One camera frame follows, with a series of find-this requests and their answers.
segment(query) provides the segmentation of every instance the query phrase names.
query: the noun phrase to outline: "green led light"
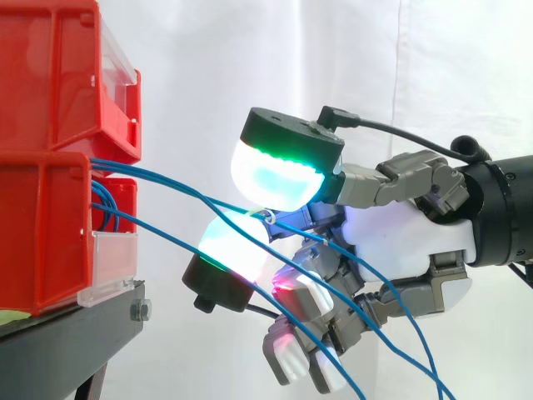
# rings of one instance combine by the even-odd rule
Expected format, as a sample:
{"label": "green led light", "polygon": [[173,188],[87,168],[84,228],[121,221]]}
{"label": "green led light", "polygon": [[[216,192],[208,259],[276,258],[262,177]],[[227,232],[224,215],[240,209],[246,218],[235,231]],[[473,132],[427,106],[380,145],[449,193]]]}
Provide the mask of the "green led light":
{"label": "green led light", "polygon": [[233,154],[232,176],[249,200],[289,212],[307,204],[324,182],[324,175],[312,167],[274,158],[241,141]]}
{"label": "green led light", "polygon": [[[224,215],[255,239],[268,244],[267,230],[259,220],[233,211]],[[250,282],[259,278],[267,260],[267,252],[245,239],[219,217],[207,226],[198,248]]]}

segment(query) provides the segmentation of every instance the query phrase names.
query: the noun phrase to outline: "black cable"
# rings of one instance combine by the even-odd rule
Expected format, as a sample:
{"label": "black cable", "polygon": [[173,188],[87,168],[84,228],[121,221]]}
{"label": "black cable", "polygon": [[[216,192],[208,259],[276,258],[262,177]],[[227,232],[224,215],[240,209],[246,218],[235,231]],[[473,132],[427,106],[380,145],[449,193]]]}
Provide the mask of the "black cable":
{"label": "black cable", "polygon": [[479,163],[481,161],[487,161],[491,159],[489,153],[483,147],[481,147],[473,137],[470,136],[458,137],[451,144],[452,150],[449,150],[427,139],[424,139],[423,137],[417,136],[414,133],[404,131],[398,127],[386,125],[385,123],[360,119],[358,121],[358,126],[366,128],[369,127],[370,129],[390,133],[398,136],[399,138],[404,138],[410,140],[411,142],[420,144],[421,146],[429,148],[430,150],[440,153],[443,156],[454,158],[467,164]]}
{"label": "black cable", "polygon": [[511,269],[512,272],[514,272],[524,283],[533,289],[533,282],[528,282],[526,279],[526,275],[514,264],[510,263],[508,267]]}
{"label": "black cable", "polygon": [[258,314],[264,315],[265,317],[270,317],[273,319],[276,319],[280,316],[280,314],[276,314],[273,311],[267,310],[266,308],[263,308],[263,307],[255,306],[253,304],[247,304],[247,310],[253,311],[255,313],[258,313]]}

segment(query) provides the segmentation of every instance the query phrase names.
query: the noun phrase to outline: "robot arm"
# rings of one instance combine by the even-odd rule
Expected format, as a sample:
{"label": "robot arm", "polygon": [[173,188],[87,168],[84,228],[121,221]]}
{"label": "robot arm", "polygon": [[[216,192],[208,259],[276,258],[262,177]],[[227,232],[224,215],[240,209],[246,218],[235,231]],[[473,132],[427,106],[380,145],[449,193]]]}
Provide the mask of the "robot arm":
{"label": "robot arm", "polygon": [[[486,158],[454,169],[424,150],[401,154],[376,169],[344,164],[319,193],[323,202],[278,217],[300,229],[316,229],[345,248],[353,246],[393,280],[415,317],[443,313],[471,287],[466,264],[530,263],[533,258],[533,157]],[[271,240],[288,236],[267,228]],[[378,327],[404,316],[388,287],[361,293],[376,277],[330,248],[304,242],[294,260],[353,298]],[[302,278],[284,267],[273,279],[273,294],[340,357],[370,329],[344,303]],[[320,393],[344,385],[324,355],[284,317],[269,329],[263,352],[280,384],[309,373]]]}

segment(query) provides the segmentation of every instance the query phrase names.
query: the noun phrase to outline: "robotic hand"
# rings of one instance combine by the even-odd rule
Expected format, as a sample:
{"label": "robotic hand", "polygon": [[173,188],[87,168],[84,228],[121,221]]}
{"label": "robotic hand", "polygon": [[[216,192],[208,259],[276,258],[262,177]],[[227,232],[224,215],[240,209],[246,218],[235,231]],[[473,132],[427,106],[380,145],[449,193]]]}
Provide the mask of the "robotic hand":
{"label": "robotic hand", "polygon": [[[472,143],[462,138],[459,144],[468,150]],[[471,287],[466,264],[528,263],[533,258],[531,172],[533,157],[486,159],[455,169],[429,150],[401,154],[375,170],[342,164],[341,189],[337,186],[332,195],[329,187],[320,195],[332,204],[310,202],[295,212],[279,212],[276,219],[314,229],[365,259],[393,280],[413,316],[443,313]],[[271,241],[290,234],[265,226]],[[362,292],[365,283],[378,279],[323,243],[304,241],[293,261],[352,298],[379,328],[389,317],[404,316],[388,287]],[[345,303],[289,266],[272,282],[276,300],[323,338],[334,355],[342,356],[370,330]],[[307,373],[320,393],[346,384],[283,316],[269,328],[263,352],[281,385]]]}
{"label": "robotic hand", "polygon": [[[359,126],[427,149],[400,154],[376,169],[343,163],[344,142],[336,128]],[[443,156],[467,165],[450,167]],[[492,162],[472,137],[457,138],[448,150],[332,107],[324,107],[316,122],[253,108],[232,175],[249,199],[280,210],[274,212],[277,221],[314,230],[392,280],[415,317],[446,312],[466,295],[471,287],[466,264],[510,265],[533,281],[533,156]],[[274,224],[265,227],[270,242],[291,235]],[[376,276],[326,241],[304,241],[293,261],[353,299],[379,328],[388,318],[404,316],[388,287],[364,292]],[[513,262],[524,265],[526,274]],[[193,258],[183,276],[198,294],[195,306],[207,313],[215,304],[244,310],[252,291],[204,264]],[[370,330],[345,303],[290,266],[272,282],[276,300],[322,338],[334,357]],[[315,343],[283,316],[269,328],[263,352],[281,385],[308,373],[320,393],[346,384]]]}

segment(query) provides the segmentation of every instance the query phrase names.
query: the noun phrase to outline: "red plastic bin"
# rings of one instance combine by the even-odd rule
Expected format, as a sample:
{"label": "red plastic bin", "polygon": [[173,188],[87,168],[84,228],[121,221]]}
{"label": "red plastic bin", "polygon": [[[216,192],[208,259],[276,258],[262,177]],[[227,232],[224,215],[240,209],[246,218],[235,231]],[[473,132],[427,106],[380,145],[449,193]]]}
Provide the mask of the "red plastic bin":
{"label": "red plastic bin", "polygon": [[33,315],[92,282],[89,160],[0,152],[0,309]]}
{"label": "red plastic bin", "polygon": [[141,78],[95,0],[0,0],[0,151],[141,158]]}

